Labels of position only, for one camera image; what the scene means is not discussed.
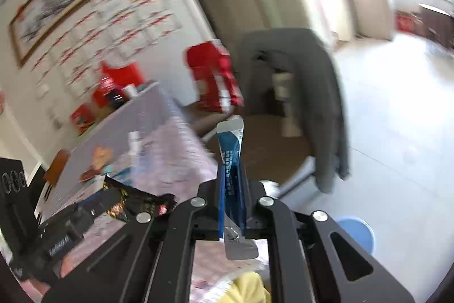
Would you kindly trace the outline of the black snack wrapper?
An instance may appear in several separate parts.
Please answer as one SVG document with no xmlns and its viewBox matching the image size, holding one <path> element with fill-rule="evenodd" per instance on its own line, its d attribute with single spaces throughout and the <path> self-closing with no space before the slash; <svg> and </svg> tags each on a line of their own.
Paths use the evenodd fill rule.
<svg viewBox="0 0 454 303">
<path fill-rule="evenodd" d="M 140 213 L 148 213 L 152 218 L 171 212 L 177 205 L 172 194 L 152 195 L 129 185 L 124 185 L 106 176 L 103 188 L 114 188 L 119 191 L 121 201 L 112 206 L 106 213 L 113 219 L 130 221 Z"/>
</svg>

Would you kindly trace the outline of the blue silver sachet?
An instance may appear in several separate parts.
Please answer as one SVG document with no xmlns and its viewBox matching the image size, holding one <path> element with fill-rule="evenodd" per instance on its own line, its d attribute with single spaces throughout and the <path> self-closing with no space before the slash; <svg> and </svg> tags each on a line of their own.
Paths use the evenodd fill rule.
<svg viewBox="0 0 454 303">
<path fill-rule="evenodd" d="M 258 257 L 255 241 L 245 237 L 247 208 L 241 163 L 243 132 L 244 121 L 238 115 L 216 126 L 222 162 L 218 175 L 219 237 L 223 239 L 229 261 L 253 260 Z"/>
</svg>

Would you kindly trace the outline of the blue plastic trash bin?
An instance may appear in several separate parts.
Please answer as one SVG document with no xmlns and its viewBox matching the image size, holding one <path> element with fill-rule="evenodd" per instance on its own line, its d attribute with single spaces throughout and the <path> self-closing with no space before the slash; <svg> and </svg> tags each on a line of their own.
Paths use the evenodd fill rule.
<svg viewBox="0 0 454 303">
<path fill-rule="evenodd" d="M 375 254 L 375 232 L 366 221 L 356 216 L 345 216 L 337 218 L 336 222 L 370 255 Z"/>
</svg>

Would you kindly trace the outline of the brown chair back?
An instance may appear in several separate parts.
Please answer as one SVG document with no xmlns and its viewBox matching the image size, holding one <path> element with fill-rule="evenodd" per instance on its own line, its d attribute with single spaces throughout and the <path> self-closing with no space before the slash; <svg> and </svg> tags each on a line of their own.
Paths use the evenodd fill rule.
<svg viewBox="0 0 454 303">
<path fill-rule="evenodd" d="M 51 186 L 56 186 L 58 180 L 63 172 L 64 167 L 66 166 L 71 153 L 66 150 L 62 149 L 57 152 L 56 156 L 54 157 L 52 163 L 50 164 L 49 168 L 46 170 L 43 179 L 49 183 Z"/>
</svg>

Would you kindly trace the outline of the yellow cloth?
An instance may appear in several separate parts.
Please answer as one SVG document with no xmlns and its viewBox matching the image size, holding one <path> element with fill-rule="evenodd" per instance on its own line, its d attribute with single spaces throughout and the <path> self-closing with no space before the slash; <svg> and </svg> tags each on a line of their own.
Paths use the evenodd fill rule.
<svg viewBox="0 0 454 303">
<path fill-rule="evenodd" d="M 235 279 L 230 288 L 218 300 L 222 303 L 270 303 L 271 294 L 256 272 L 249 271 Z"/>
</svg>

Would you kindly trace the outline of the pink checkered tablecloth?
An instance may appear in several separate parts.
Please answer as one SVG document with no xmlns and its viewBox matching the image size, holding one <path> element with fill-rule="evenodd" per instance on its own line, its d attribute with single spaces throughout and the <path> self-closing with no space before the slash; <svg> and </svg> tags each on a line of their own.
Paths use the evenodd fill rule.
<svg viewBox="0 0 454 303">
<path fill-rule="evenodd" d="M 174 194 L 178 201 L 196 195 L 199 185 L 215 178 L 217 166 L 211 154 L 193 131 L 177 117 L 167 120 L 142 139 L 145 154 L 140 160 L 141 175 L 138 189 L 154 195 Z M 71 203 L 95 192 L 93 183 L 78 190 L 56 192 L 46 201 L 41 214 L 48 219 Z M 220 241 L 201 241 L 196 255 L 191 281 L 190 302 L 217 302 L 232 282 L 249 271 L 267 268 L 266 244 L 258 243 L 258 257 L 246 261 L 229 261 Z"/>
</svg>

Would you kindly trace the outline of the purple grid tablecloth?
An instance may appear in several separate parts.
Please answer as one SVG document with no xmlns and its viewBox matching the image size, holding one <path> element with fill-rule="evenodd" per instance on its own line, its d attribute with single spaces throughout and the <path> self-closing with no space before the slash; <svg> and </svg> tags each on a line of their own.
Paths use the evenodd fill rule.
<svg viewBox="0 0 454 303">
<path fill-rule="evenodd" d="M 140 138 L 144 139 L 178 113 L 177 102 L 159 83 L 152 83 L 72 147 L 55 191 L 66 193 L 81 188 L 79 176 L 90 166 L 95 146 L 111 148 L 114 156 L 124 154 L 129 150 L 131 131 L 139 132 Z"/>
</svg>

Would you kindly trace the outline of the red small box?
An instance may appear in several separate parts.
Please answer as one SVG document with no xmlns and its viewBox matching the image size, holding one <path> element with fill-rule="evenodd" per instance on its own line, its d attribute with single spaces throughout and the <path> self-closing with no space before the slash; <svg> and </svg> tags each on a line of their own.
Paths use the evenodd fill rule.
<svg viewBox="0 0 454 303">
<path fill-rule="evenodd" d="M 95 125 L 96 119 L 91 106 L 88 103 L 83 103 L 71 113 L 70 121 L 78 135 L 82 135 Z"/>
</svg>

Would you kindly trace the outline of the cola bottle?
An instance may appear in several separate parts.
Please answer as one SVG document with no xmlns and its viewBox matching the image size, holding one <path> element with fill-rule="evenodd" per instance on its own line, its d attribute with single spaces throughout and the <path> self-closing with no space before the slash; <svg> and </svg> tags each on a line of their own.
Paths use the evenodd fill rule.
<svg viewBox="0 0 454 303">
<path fill-rule="evenodd" d="M 99 108 L 110 108 L 113 111 L 123 106 L 129 99 L 111 77 L 104 76 L 92 93 L 92 100 Z"/>
</svg>

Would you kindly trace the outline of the white paper cup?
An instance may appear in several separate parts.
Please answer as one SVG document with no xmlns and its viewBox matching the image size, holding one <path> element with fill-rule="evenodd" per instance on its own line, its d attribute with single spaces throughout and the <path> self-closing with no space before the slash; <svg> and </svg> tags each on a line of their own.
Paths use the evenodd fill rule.
<svg viewBox="0 0 454 303">
<path fill-rule="evenodd" d="M 135 87 L 134 84 L 130 84 L 130 85 L 127 85 L 125 86 L 123 89 L 122 89 L 122 92 L 124 93 L 124 95 L 129 99 L 134 99 L 135 97 L 138 96 L 138 90 L 137 88 Z"/>
</svg>

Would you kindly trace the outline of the red gift bag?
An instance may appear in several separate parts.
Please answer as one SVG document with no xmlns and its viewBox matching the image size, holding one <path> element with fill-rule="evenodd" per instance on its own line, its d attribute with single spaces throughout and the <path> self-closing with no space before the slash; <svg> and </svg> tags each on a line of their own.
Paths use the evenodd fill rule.
<svg viewBox="0 0 454 303">
<path fill-rule="evenodd" d="M 122 67 L 112 67 L 105 61 L 99 63 L 102 74 L 121 88 L 127 85 L 141 86 L 146 83 L 146 79 L 136 62 L 125 64 Z"/>
</svg>

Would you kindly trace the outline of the grey jacket on chair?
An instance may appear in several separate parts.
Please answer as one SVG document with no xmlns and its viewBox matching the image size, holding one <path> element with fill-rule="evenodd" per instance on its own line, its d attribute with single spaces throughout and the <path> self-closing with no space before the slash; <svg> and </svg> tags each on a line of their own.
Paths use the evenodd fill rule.
<svg viewBox="0 0 454 303">
<path fill-rule="evenodd" d="M 318 189 L 330 193 L 335 178 L 349 174 L 348 125 L 343 91 L 331 54 L 308 28 L 273 28 L 245 33 L 234 69 L 247 114 L 265 114 L 263 95 L 275 73 L 292 76 L 289 103 L 315 159 Z"/>
</svg>

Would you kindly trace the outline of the framed landscape painting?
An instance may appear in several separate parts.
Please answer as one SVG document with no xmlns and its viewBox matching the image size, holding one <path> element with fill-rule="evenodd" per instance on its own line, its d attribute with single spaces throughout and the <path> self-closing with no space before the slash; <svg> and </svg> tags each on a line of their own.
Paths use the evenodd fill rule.
<svg viewBox="0 0 454 303">
<path fill-rule="evenodd" d="M 16 62 L 23 67 L 35 50 L 69 16 L 91 0 L 28 0 L 9 24 Z"/>
</svg>

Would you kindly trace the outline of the red cardboard box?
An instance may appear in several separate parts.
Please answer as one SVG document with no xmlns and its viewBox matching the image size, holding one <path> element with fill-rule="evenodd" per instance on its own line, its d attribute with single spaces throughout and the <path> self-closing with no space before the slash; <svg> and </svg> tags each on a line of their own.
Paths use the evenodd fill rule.
<svg viewBox="0 0 454 303">
<path fill-rule="evenodd" d="M 396 30 L 413 35 L 423 36 L 424 25 L 418 14 L 396 11 Z"/>
</svg>

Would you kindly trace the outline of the wall certificates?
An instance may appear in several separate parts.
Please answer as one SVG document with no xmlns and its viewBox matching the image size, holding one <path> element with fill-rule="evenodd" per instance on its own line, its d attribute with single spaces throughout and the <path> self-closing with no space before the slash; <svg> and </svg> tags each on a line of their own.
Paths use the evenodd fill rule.
<svg viewBox="0 0 454 303">
<path fill-rule="evenodd" d="M 97 86 L 102 63 L 122 67 L 181 27 L 168 0 L 91 0 L 81 17 L 37 59 L 31 75 L 47 90 L 52 75 L 80 99 Z"/>
</svg>

